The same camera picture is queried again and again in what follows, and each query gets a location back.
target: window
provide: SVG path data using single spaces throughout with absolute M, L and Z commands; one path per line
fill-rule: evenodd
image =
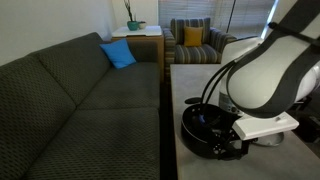
M 172 18 L 210 17 L 211 26 L 224 32 L 234 4 L 228 33 L 241 38 L 260 36 L 275 0 L 159 0 L 159 24 Z

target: sofa backrest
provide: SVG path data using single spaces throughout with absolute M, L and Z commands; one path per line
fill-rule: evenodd
M 172 19 L 171 32 L 176 40 L 176 44 L 184 43 L 185 27 L 203 27 L 202 43 L 209 43 L 210 38 L 210 18 L 199 19 Z
M 0 67 L 0 179 L 19 179 L 75 110 L 41 63 Z
M 99 47 L 101 43 L 101 37 L 91 33 L 30 56 L 40 60 L 78 105 L 110 67 L 108 58 Z

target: wooden side table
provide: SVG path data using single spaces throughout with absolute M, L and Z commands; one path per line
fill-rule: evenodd
M 121 27 L 112 33 L 111 41 L 126 38 L 128 41 L 153 41 L 158 46 L 158 64 L 160 68 L 160 82 L 164 82 L 164 37 L 160 26 L 147 26 L 145 29 L 130 31 Z

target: throw pillow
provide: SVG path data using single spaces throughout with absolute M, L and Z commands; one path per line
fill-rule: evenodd
M 100 47 L 117 69 L 127 67 L 136 62 L 125 38 L 110 44 L 100 44 Z
M 201 46 L 203 27 L 184 28 L 184 46 Z

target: white wall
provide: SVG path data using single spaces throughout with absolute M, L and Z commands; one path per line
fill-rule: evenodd
M 30 52 L 116 29 L 112 0 L 1 0 L 0 66 Z
M 117 28 L 127 26 L 128 11 L 123 0 L 112 0 Z M 158 0 L 130 0 L 132 18 L 136 14 L 137 21 L 146 21 L 148 25 L 158 25 Z

